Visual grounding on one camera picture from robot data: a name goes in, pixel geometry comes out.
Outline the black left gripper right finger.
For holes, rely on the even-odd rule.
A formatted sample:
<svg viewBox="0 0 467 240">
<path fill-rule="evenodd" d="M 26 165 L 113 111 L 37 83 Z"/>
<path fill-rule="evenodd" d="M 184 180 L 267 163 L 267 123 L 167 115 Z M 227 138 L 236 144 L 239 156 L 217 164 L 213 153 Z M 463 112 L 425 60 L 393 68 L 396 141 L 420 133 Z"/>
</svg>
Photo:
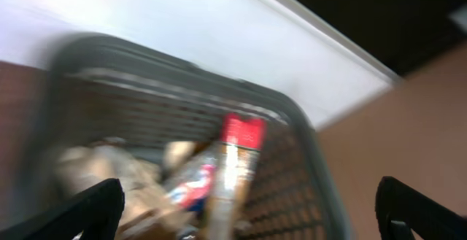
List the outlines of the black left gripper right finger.
<svg viewBox="0 0 467 240">
<path fill-rule="evenodd" d="M 382 240 L 466 240 L 466 218 L 436 203 L 394 177 L 378 185 L 375 212 Z"/>
</svg>

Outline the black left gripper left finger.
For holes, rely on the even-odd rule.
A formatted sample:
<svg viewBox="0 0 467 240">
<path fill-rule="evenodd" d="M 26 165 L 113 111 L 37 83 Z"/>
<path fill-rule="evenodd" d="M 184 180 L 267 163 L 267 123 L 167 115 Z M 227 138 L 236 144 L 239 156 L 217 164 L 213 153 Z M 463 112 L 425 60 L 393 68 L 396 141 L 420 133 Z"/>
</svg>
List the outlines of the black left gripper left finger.
<svg viewBox="0 0 467 240">
<path fill-rule="evenodd" d="M 123 213 L 124 192 L 119 179 L 89 187 L 64 203 L 30 220 L 1 231 L 1 240 L 113 240 Z"/>
</svg>

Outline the beige nut snack bag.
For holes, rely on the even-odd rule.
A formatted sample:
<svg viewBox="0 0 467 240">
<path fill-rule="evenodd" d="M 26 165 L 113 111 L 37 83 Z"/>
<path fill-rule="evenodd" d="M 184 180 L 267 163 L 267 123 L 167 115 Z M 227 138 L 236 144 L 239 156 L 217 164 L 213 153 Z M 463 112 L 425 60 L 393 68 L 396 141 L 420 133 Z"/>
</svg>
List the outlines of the beige nut snack bag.
<svg viewBox="0 0 467 240">
<path fill-rule="evenodd" d="M 192 141 L 169 142 L 164 148 L 163 166 L 166 171 L 178 169 L 196 150 Z"/>
</svg>

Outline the blue tissue multipack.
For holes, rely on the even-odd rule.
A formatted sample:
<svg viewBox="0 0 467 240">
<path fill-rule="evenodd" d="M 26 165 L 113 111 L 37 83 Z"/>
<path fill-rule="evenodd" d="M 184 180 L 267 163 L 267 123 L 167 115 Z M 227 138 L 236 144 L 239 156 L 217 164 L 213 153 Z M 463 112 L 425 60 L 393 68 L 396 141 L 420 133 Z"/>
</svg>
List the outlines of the blue tissue multipack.
<svg viewBox="0 0 467 240">
<path fill-rule="evenodd" d="M 217 168 L 217 153 L 206 150 L 172 174 L 163 184 L 173 204 L 201 215 L 209 196 Z"/>
</svg>

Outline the grey plastic basket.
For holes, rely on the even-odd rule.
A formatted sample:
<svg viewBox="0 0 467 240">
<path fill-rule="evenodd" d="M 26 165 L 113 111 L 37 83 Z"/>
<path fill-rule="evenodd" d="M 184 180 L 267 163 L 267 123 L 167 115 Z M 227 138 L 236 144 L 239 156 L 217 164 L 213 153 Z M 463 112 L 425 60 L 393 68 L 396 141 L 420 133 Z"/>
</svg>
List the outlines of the grey plastic basket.
<svg viewBox="0 0 467 240">
<path fill-rule="evenodd" d="M 149 155 L 173 141 L 211 142 L 236 113 L 267 124 L 246 203 L 247 238 L 353 237 L 310 122 L 286 95 L 107 35 L 64 36 L 32 61 L 45 82 L 26 125 L 11 222 L 62 200 L 51 163 L 67 147 L 113 136 Z"/>
</svg>

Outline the orange tan cracker package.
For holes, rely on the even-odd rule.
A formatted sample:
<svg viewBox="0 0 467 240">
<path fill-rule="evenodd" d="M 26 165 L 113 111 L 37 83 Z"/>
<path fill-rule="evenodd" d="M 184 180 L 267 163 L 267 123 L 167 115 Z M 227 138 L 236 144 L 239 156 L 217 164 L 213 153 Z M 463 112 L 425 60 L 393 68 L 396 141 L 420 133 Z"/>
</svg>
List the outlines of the orange tan cracker package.
<svg viewBox="0 0 467 240">
<path fill-rule="evenodd" d="M 242 215 L 265 134 L 266 123 L 258 117 L 226 115 L 219 141 L 217 169 L 207 201 L 204 237 L 230 240 Z"/>
</svg>

